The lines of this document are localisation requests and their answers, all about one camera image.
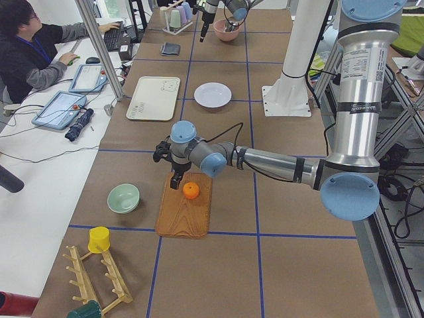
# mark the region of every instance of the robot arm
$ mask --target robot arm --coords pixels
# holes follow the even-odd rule
[[[224,5],[228,8],[228,10],[233,14],[233,17],[237,21],[243,21],[246,16],[247,12],[250,8],[254,7],[255,5],[263,2],[263,0],[222,0]],[[218,4],[220,0],[206,0],[204,6],[196,6],[197,9],[200,11],[203,11],[202,15],[202,21],[203,26],[201,28],[200,33],[200,42],[203,42],[205,39],[207,30],[209,28],[209,25],[213,23],[215,20],[215,14],[217,13]]]
[[[309,184],[333,215],[349,221],[375,212],[380,193],[376,181],[379,163],[374,141],[381,111],[384,68],[390,43],[399,34],[406,0],[344,0],[341,2],[339,44],[344,49],[335,125],[335,144],[324,160],[284,156],[229,142],[209,145],[186,121],[172,128],[171,142],[162,142],[155,161],[164,158],[175,170],[171,187],[178,188],[193,162],[208,176],[225,165],[249,168],[289,182]]]

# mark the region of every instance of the green mug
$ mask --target green mug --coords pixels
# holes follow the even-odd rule
[[[85,305],[69,312],[66,318],[101,318],[101,308],[95,300],[90,300]]]

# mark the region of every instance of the black jacket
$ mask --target black jacket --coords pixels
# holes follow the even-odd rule
[[[55,44],[61,43],[62,34],[62,27],[43,24],[34,36],[50,61],[58,53]],[[33,45],[42,52],[35,41]],[[0,34],[0,76],[14,103],[20,103],[32,90],[27,83],[28,73],[37,68],[43,70],[50,64],[39,52],[16,37]]]

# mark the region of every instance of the pink bowl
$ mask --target pink bowl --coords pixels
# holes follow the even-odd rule
[[[218,20],[213,23],[213,30],[217,35],[218,39],[224,42],[229,42],[234,40],[240,33],[240,26],[236,27],[234,31],[225,32],[225,19]]]

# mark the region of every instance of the computer mouse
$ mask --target computer mouse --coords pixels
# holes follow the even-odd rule
[[[100,63],[100,59],[92,56],[85,61],[86,64],[97,64]]]

